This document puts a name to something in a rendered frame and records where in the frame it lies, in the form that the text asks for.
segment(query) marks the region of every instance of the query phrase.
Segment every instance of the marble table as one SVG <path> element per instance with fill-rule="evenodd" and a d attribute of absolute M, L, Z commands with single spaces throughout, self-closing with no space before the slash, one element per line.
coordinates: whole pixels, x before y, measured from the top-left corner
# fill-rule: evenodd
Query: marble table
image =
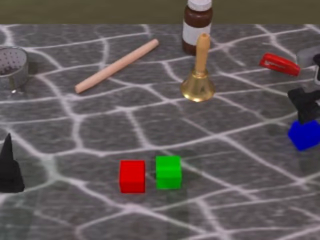
<path fill-rule="evenodd" d="M 320 44 L 317 25 L 214 25 L 215 97 L 179 86 L 194 59 L 181 25 L 0 25 L 30 56 L 25 94 L 0 95 L 26 184 L 0 195 L 0 240 L 320 240 L 320 147 L 297 152 L 287 91 L 315 89 L 258 66 Z M 152 38 L 160 46 L 108 81 L 74 85 Z M 183 188 L 155 187 L 156 155 L 180 155 Z M 118 189 L 119 161 L 147 162 L 146 194 Z"/>

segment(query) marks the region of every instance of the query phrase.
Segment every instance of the metal colander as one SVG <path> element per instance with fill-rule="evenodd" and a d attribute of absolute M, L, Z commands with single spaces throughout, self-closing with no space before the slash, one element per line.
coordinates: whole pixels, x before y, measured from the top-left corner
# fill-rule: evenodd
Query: metal colander
<path fill-rule="evenodd" d="M 28 55 L 20 47 L 0 47 L 0 90 L 15 93 L 28 80 Z"/>

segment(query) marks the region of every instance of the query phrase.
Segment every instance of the jar label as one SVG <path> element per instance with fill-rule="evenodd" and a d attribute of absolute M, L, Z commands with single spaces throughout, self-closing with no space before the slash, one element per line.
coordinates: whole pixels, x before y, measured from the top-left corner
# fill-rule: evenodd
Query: jar label
<path fill-rule="evenodd" d="M 205 27 L 193 27 L 183 21 L 182 38 L 187 44 L 195 46 L 197 45 L 198 37 L 201 34 L 210 34 L 210 30 L 211 23 Z"/>

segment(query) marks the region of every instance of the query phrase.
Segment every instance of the jar lid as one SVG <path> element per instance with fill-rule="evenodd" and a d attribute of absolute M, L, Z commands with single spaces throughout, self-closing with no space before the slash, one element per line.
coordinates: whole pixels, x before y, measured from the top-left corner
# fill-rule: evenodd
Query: jar lid
<path fill-rule="evenodd" d="M 204 12 L 212 7 L 212 0 L 188 0 L 187 5 L 194 11 Z"/>

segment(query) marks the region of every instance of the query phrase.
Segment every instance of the dark green background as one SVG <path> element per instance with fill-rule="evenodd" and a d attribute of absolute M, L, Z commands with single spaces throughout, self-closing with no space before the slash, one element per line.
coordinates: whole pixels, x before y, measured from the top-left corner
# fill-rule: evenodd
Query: dark green background
<path fill-rule="evenodd" d="M 187 0 L 0 0 L 0 23 L 179 24 Z M 213 0 L 215 23 L 320 23 L 320 0 Z"/>

